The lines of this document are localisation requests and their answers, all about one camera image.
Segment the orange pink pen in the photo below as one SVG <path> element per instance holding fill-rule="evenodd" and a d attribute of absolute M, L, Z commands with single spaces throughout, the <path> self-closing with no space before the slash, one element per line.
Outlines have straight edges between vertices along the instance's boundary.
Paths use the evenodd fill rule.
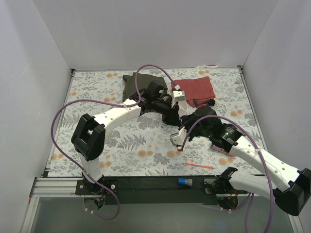
<path fill-rule="evenodd" d="M 213 166 L 209 166 L 209 165 L 202 165 L 202 164 L 195 164 L 195 163 L 191 163 L 191 162 L 185 162 L 186 165 L 189 166 L 195 166 L 195 167 L 203 167 L 203 168 L 208 168 L 208 169 L 214 169 Z"/>

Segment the blue and grey stubby marker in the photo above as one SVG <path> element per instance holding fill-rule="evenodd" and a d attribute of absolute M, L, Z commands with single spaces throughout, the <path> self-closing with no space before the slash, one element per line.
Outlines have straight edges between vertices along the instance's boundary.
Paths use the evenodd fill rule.
<path fill-rule="evenodd" d="M 178 178 L 178 185 L 186 185 L 192 187 L 192 179 Z"/>

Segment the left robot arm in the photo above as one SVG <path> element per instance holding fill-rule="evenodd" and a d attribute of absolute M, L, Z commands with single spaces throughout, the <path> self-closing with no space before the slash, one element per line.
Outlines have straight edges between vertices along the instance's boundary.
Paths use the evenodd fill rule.
<path fill-rule="evenodd" d="M 161 114 L 165 124 L 180 126 L 179 103 L 184 99 L 185 93 L 180 86 L 176 85 L 172 94 L 167 94 L 164 86 L 150 82 L 147 88 L 132 94 L 120 107 L 114 107 L 95 116 L 82 115 L 71 142 L 80 155 L 85 187 L 92 194 L 99 194 L 103 190 L 104 176 L 99 156 L 104 150 L 106 134 L 123 123 L 149 112 Z"/>

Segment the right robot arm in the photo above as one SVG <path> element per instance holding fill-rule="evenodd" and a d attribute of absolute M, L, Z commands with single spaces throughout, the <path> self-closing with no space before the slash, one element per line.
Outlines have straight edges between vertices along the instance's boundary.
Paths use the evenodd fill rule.
<path fill-rule="evenodd" d="M 181 117 L 183 143 L 195 137 L 205 137 L 212 145 L 250 164 L 264 176 L 247 175 L 234 167 L 227 168 L 209 188 L 217 192 L 234 190 L 251 192 L 272 199 L 284 212 L 298 216 L 311 197 L 311 171 L 298 169 L 261 149 L 237 123 L 216 115 L 208 106 Z"/>

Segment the pink pencil case tube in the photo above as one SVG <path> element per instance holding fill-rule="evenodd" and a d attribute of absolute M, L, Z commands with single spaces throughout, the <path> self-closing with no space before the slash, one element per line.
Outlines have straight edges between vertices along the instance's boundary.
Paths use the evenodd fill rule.
<path fill-rule="evenodd" d="M 214 144 L 211 144 L 210 148 L 211 148 L 212 150 L 221 152 L 221 153 L 223 153 L 223 154 L 225 154 L 225 155 L 227 155 L 227 156 L 236 157 L 234 154 L 232 154 L 232 153 L 230 153 L 230 152 L 227 152 L 227 151 L 225 151 L 224 149 L 215 146 Z"/>

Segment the olive green folded cloth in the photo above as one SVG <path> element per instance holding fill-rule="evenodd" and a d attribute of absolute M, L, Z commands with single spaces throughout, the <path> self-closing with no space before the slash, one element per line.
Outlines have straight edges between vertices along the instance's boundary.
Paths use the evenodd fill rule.
<path fill-rule="evenodd" d="M 136 85 L 135 85 L 135 76 L 136 73 L 133 73 L 132 75 L 123 75 L 122 79 L 125 81 L 125 88 L 123 91 L 122 100 L 125 101 L 128 99 L 131 95 L 135 94 L 136 91 Z M 150 84 L 150 82 L 155 82 L 161 86 L 164 86 L 165 92 L 167 93 L 167 85 L 165 83 L 165 80 L 163 77 L 157 77 L 149 74 L 138 74 L 137 82 L 138 82 L 138 89 L 147 88 Z"/>

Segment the white round divided organizer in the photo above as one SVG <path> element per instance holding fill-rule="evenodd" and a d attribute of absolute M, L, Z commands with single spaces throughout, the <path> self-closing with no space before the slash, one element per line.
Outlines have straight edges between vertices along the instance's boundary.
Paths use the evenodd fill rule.
<path fill-rule="evenodd" d="M 179 101 L 178 102 L 178 115 L 179 117 L 182 117 L 184 115 L 187 115 L 188 114 L 188 103 L 186 100 L 183 100 L 183 101 Z"/>

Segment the floral table mat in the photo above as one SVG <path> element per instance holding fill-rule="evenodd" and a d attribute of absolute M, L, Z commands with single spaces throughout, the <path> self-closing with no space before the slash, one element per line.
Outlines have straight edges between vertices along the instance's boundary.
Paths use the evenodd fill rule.
<path fill-rule="evenodd" d="M 209 76 L 215 98 L 214 110 L 245 129 L 255 142 L 263 141 L 244 87 L 241 72 L 236 68 L 169 69 L 166 73 L 144 69 L 144 74 L 171 80 L 198 79 Z M 49 177 L 79 177 L 80 158 L 71 137 L 83 114 L 96 115 L 107 111 L 110 103 L 122 103 L 125 81 L 131 70 L 75 72 L 69 86 L 66 103 L 56 136 L 58 148 L 52 151 L 46 169 Z M 162 176 L 220 174 L 227 167 L 236 167 L 249 174 L 257 170 L 244 160 L 212 150 L 203 137 L 188 142 L 177 151 L 169 137 L 177 132 L 165 125 L 159 114 L 148 113 L 115 128 L 105 137 L 100 168 L 105 176 Z M 213 166 L 214 169 L 186 165 L 185 162 Z"/>

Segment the red folded cloth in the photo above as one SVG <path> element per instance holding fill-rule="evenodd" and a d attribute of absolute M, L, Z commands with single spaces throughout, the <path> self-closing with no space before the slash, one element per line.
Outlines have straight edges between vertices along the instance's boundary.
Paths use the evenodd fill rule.
<path fill-rule="evenodd" d="M 205 105 L 215 105 L 215 93 L 209 76 L 198 79 L 175 80 L 174 83 L 185 92 L 186 101 L 190 106 L 200 108 Z"/>

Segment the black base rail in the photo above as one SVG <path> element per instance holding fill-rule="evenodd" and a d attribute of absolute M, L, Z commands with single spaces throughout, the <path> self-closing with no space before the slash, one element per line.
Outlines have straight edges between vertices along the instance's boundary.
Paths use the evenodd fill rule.
<path fill-rule="evenodd" d="M 192 187 L 178 185 L 178 178 L 192 179 Z M 231 190 L 213 190 L 217 176 L 119 176 L 104 177 L 99 183 L 111 190 L 121 204 L 202 203 L 234 209 L 238 193 Z"/>

